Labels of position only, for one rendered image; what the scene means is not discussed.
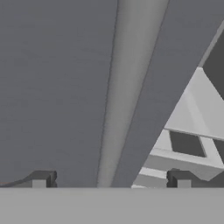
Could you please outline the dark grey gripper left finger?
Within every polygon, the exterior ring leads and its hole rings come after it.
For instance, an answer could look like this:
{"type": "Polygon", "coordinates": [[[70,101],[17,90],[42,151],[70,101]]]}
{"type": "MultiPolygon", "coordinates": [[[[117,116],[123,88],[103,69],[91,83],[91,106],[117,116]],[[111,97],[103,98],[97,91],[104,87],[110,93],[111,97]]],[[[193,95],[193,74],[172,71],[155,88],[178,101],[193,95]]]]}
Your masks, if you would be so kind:
{"type": "Polygon", "coordinates": [[[56,171],[33,171],[27,177],[20,180],[0,185],[0,188],[48,188],[57,187],[57,172],[56,171]]]}

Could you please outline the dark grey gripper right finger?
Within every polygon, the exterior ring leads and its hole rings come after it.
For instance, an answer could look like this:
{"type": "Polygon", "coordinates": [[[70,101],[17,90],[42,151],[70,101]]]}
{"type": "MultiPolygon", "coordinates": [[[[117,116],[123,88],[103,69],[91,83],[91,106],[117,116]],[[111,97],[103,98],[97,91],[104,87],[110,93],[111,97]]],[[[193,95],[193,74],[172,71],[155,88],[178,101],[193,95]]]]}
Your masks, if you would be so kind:
{"type": "Polygon", "coordinates": [[[171,169],[166,174],[167,187],[174,188],[224,188],[224,171],[211,180],[202,180],[190,171],[171,169]]]}

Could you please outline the grey fridge door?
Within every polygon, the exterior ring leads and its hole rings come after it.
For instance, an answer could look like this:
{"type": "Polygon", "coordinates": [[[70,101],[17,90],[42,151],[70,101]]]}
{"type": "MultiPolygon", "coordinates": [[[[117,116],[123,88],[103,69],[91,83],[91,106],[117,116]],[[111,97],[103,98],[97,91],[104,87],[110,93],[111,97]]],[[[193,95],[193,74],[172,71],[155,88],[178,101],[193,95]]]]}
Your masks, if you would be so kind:
{"type": "MultiPolygon", "coordinates": [[[[99,187],[117,8],[0,0],[0,185],[99,187]]],[[[223,21],[224,0],[169,0],[109,187],[132,185],[223,21]]]]}

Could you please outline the white cabinet frame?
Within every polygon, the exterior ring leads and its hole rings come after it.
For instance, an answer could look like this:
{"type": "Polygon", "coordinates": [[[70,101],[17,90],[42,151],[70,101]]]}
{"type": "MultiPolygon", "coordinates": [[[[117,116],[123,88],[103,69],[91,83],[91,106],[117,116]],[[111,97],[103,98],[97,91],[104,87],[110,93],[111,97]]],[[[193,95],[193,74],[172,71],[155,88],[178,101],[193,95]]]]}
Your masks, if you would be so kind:
{"type": "Polygon", "coordinates": [[[134,188],[164,188],[171,169],[209,181],[224,172],[224,100],[199,67],[138,173],[134,188]]]}

